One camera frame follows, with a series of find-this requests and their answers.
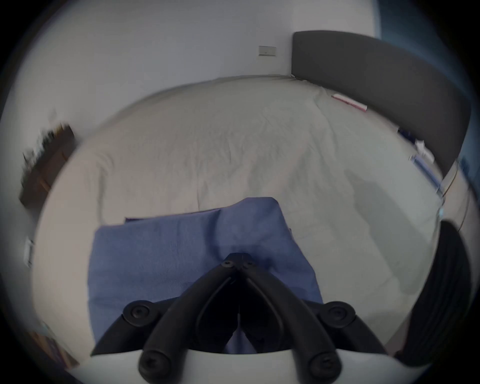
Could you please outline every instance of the wrinkled sheet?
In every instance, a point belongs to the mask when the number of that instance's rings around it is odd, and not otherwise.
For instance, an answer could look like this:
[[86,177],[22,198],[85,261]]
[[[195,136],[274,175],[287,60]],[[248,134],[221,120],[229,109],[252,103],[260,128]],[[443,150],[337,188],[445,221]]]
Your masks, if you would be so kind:
[[332,93],[287,77],[222,79],[160,93],[107,122],[44,206],[32,267],[40,319],[84,360],[99,226],[272,196],[324,302],[348,302],[388,341],[428,275],[441,200],[394,124]]

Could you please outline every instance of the blurry objects on shelf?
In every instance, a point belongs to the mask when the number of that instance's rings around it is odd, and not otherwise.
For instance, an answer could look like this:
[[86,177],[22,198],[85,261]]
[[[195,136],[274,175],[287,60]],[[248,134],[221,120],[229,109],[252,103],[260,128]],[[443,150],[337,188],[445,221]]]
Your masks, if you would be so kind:
[[24,150],[24,167],[20,202],[29,208],[41,208],[51,185],[76,146],[75,137],[68,124],[58,124],[54,129],[42,130],[35,150]]
[[78,362],[55,339],[37,332],[29,332],[29,334],[48,357],[63,369],[69,370],[78,365]]
[[25,185],[25,181],[37,160],[42,156],[50,143],[52,143],[53,140],[55,140],[55,138],[58,137],[66,128],[70,128],[70,125],[66,123],[59,123],[54,129],[50,129],[48,131],[42,129],[40,136],[36,140],[35,150],[32,148],[27,148],[24,150],[22,186]]

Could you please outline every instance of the cable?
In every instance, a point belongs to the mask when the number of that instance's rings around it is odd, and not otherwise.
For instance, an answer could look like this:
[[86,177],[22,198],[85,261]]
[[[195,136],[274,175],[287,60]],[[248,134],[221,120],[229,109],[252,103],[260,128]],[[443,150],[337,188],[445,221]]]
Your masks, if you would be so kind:
[[469,205],[470,205],[470,185],[468,185],[468,188],[467,188],[467,207],[465,208],[465,213],[463,215],[462,222],[460,223],[460,227],[458,228],[458,232],[460,232],[460,230],[463,227],[463,223],[465,223],[465,219],[467,218],[468,206]]
[[452,186],[453,182],[455,181],[456,174],[458,173],[458,162],[457,162],[457,161],[455,161],[455,163],[456,163],[456,171],[455,171],[455,175],[453,175],[452,181],[450,182],[450,184],[448,184],[448,187],[447,187],[447,189],[444,191],[444,193],[443,193],[443,196],[445,196],[445,195],[446,195],[446,193],[448,192],[448,190],[449,190],[449,189],[450,189],[450,187]]

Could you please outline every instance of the folded blue towel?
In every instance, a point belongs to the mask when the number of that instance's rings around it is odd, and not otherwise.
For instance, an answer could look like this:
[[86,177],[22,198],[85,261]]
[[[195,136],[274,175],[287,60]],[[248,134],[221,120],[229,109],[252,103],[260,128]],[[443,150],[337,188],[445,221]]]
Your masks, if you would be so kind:
[[[247,198],[226,208],[100,227],[88,269],[95,340],[131,301],[179,296],[234,252],[250,254],[297,297],[322,302],[315,272],[295,243],[278,202]],[[247,350],[237,345],[230,351]]]

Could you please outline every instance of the wooden shelf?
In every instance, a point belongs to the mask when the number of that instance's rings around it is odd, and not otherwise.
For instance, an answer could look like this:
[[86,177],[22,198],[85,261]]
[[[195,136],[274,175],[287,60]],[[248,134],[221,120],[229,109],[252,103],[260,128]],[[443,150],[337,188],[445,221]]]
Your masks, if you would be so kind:
[[41,206],[58,173],[76,146],[72,129],[67,126],[48,144],[25,179],[19,199],[25,207]]

